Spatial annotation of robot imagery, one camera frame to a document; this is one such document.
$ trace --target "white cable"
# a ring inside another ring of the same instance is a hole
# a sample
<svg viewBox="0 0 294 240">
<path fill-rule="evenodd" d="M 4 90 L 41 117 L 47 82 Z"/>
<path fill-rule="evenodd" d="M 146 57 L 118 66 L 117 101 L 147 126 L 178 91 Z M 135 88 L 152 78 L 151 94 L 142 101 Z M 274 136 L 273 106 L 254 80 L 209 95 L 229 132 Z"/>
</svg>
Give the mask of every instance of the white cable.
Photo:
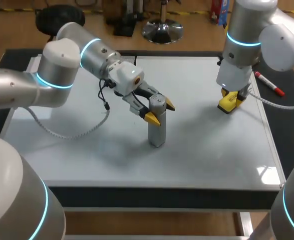
<svg viewBox="0 0 294 240">
<path fill-rule="evenodd" d="M 262 101 L 262 102 L 265 103 L 265 104 L 268 104 L 268 105 L 270 105 L 270 106 L 273 106 L 273 107 L 275 107 L 275 108 L 278 108 L 278 109 L 285 109 L 285 110 L 294 110 L 294 106 L 282 106 L 282 105 L 278 105 L 278 104 L 275 104 L 275 103 L 273 103 L 273 102 L 267 101 L 266 99 L 263 99 L 263 98 L 261 98 L 261 97 L 255 95 L 255 94 L 253 94 L 253 93 L 251 92 L 251 88 L 248 89 L 248 92 L 249 92 L 249 94 L 252 95 L 254 98 L 256 98 L 256 99 Z"/>
<path fill-rule="evenodd" d="M 38 119 L 37 115 L 35 114 L 34 111 L 32 111 L 29 107 L 24 107 L 25 110 L 27 110 L 31 116 L 34 118 L 34 120 L 36 121 L 36 123 L 43 129 L 45 130 L 47 133 L 50 133 L 51 135 L 57 137 L 57 138 L 60 138 L 60 139 L 65 139 L 65 140 L 77 140 L 77 139 L 80 139 L 90 133 L 92 133 L 93 131 L 97 130 L 109 117 L 109 114 L 110 114 L 110 111 L 108 110 L 106 112 L 106 115 L 105 117 L 102 119 L 101 122 L 99 122 L 97 125 L 95 125 L 93 128 L 91 128 L 89 131 L 87 132 L 84 132 L 84 133 L 81 133 L 81 134 L 78 134 L 78 135 L 74 135 L 74 136 L 63 136 L 63 135 L 60 135 L 50 129 L 48 129 L 46 126 L 44 126 L 42 124 L 42 122 Z"/>
</svg>

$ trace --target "blue led ring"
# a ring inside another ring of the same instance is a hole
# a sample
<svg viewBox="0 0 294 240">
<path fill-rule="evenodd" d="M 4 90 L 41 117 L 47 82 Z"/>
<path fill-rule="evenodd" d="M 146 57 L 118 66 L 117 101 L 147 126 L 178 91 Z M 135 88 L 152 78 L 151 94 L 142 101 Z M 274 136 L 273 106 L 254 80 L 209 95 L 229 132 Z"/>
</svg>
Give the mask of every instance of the blue led ring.
<svg viewBox="0 0 294 240">
<path fill-rule="evenodd" d="M 82 51 L 81 51 L 81 53 L 80 53 L 80 58 L 81 58 L 81 60 L 82 60 L 82 56 L 83 56 L 83 54 L 85 54 L 85 51 L 87 50 L 87 48 L 88 48 L 92 43 L 94 43 L 94 42 L 96 42 L 96 41 L 100 41 L 100 40 L 101 40 L 100 38 L 95 38 L 95 39 L 92 39 L 90 42 L 88 42 L 88 43 L 85 45 L 85 47 L 82 49 Z"/>
<path fill-rule="evenodd" d="M 42 215 L 42 218 L 40 220 L 40 223 L 38 225 L 38 227 L 36 228 L 36 230 L 34 231 L 34 233 L 32 234 L 32 236 L 29 238 L 29 240 L 33 240 L 36 235 L 38 234 L 40 228 L 42 227 L 43 225 L 43 222 L 46 218 L 46 215 L 47 215 L 47 211 L 48 211 L 48 202 L 49 202 L 49 197 L 48 197 L 48 190 L 47 190 L 47 186 L 45 185 L 45 183 L 42 181 L 42 184 L 43 184 L 43 187 L 45 188 L 45 192 L 46 192 L 46 205 L 45 205 L 45 210 L 43 211 L 43 215 Z"/>
<path fill-rule="evenodd" d="M 254 46 L 258 46 L 260 45 L 260 43 L 244 43 L 244 42 L 239 42 L 236 41 L 235 39 L 233 39 L 231 36 L 229 36 L 228 32 L 227 32 L 227 37 L 234 42 L 235 44 L 241 45 L 241 46 L 245 46 L 245 47 L 254 47 Z"/>
<path fill-rule="evenodd" d="M 283 191 L 282 191 L 282 201 L 283 201 L 283 208 L 284 208 L 284 210 L 286 212 L 287 218 L 288 218 L 289 222 L 291 223 L 292 227 L 294 228 L 293 220 L 289 216 L 289 213 L 288 213 L 288 210 L 287 210 L 287 207 L 286 207 L 286 203 L 285 203 L 285 187 L 283 188 Z"/>
<path fill-rule="evenodd" d="M 52 83 L 49 83 L 49 82 L 43 80 L 43 78 L 41 78 L 41 77 L 39 76 L 38 73 L 37 73 L 37 78 L 38 78 L 41 82 L 43 82 L 45 85 L 48 85 L 48 86 L 53 87 L 53 88 L 56 88 L 56 89 L 69 89 L 69 88 L 71 88 L 71 87 L 73 86 L 73 84 L 71 84 L 71 85 L 69 85 L 69 86 L 59 86 L 59 85 L 54 85 L 54 84 L 52 84 Z"/>
</svg>

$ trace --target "black office chair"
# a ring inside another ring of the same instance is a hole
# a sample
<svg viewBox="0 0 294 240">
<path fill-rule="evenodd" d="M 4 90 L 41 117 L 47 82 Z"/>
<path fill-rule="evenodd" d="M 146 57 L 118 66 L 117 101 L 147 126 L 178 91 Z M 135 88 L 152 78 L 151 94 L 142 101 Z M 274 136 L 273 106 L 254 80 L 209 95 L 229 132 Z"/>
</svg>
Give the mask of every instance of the black office chair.
<svg viewBox="0 0 294 240">
<path fill-rule="evenodd" d="M 149 21 L 142 29 L 142 36 L 156 44 L 170 44 L 182 38 L 183 27 L 180 23 L 167 19 L 169 0 L 161 0 L 160 19 Z"/>
<path fill-rule="evenodd" d="M 69 22 L 81 26 L 85 24 L 85 15 L 80 8 L 71 5 L 52 5 L 36 11 L 37 29 L 50 36 L 48 42 L 52 41 L 59 29 Z"/>
</svg>

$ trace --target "red marker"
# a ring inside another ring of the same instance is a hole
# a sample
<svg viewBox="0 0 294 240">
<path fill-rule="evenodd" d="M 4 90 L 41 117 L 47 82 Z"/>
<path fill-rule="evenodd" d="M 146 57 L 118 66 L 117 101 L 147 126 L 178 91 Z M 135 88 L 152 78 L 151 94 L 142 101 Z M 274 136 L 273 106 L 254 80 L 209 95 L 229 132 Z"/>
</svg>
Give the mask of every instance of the red marker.
<svg viewBox="0 0 294 240">
<path fill-rule="evenodd" d="M 261 75 L 259 72 L 255 71 L 255 76 L 260 79 L 263 83 L 265 83 L 268 87 L 270 87 L 272 90 L 274 90 L 279 96 L 284 96 L 285 93 L 278 88 L 276 85 L 274 85 L 271 81 L 269 81 L 267 78 L 265 78 L 263 75 Z"/>
</svg>

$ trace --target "black wire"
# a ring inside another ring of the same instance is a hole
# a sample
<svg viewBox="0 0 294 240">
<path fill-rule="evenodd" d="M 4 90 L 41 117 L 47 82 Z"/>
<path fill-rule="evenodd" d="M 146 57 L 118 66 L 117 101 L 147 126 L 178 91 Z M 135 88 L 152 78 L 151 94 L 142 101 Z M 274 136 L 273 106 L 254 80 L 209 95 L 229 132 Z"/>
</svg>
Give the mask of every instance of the black wire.
<svg viewBox="0 0 294 240">
<path fill-rule="evenodd" d="M 101 99 L 104 103 L 106 102 L 105 96 L 103 96 L 102 90 L 107 86 L 106 81 L 104 79 L 99 80 L 99 92 L 98 98 Z"/>
<path fill-rule="evenodd" d="M 95 6 L 97 4 L 97 0 L 93 0 L 93 2 L 91 4 L 85 4 L 85 5 L 81 5 L 78 3 L 78 0 L 75 0 L 75 4 L 78 6 L 78 7 L 91 7 L 91 6 Z"/>
</svg>

